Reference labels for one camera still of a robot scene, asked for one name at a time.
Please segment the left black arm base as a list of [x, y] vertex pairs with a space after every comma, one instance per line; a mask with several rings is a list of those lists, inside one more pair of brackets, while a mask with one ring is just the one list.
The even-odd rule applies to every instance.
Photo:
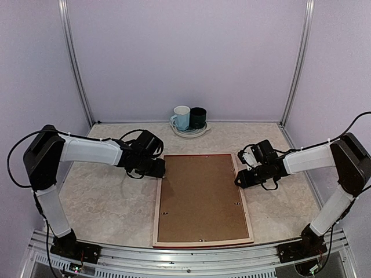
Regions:
[[50, 252], [64, 258], [97, 264], [101, 246], [78, 241], [74, 231], [71, 230], [65, 236], [54, 237]]

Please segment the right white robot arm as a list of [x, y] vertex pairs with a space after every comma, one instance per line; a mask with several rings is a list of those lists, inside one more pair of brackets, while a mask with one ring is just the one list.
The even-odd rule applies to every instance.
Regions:
[[269, 180], [277, 184], [281, 178], [301, 172], [317, 174], [318, 184], [329, 189], [328, 198], [309, 224], [316, 236], [324, 235], [344, 217], [370, 180], [370, 154], [352, 133], [285, 153], [263, 140], [247, 145], [237, 157], [246, 166], [235, 179], [241, 188], [264, 186]]

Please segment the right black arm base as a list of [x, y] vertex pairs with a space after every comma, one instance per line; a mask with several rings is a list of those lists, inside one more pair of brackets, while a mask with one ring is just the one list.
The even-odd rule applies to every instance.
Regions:
[[318, 236], [308, 224], [296, 242], [280, 244], [277, 247], [280, 263], [287, 263], [326, 253], [324, 235]]

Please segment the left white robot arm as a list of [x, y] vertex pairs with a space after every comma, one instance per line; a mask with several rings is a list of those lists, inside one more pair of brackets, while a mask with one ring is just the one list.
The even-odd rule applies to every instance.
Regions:
[[45, 125], [23, 155], [31, 189], [41, 215], [59, 239], [59, 249], [70, 258], [81, 252], [81, 244], [72, 232], [60, 201], [62, 183], [75, 163], [95, 163], [122, 168], [130, 178], [163, 178], [165, 161], [161, 158], [164, 143], [148, 130], [139, 129], [138, 136], [124, 141], [116, 138], [78, 136]]

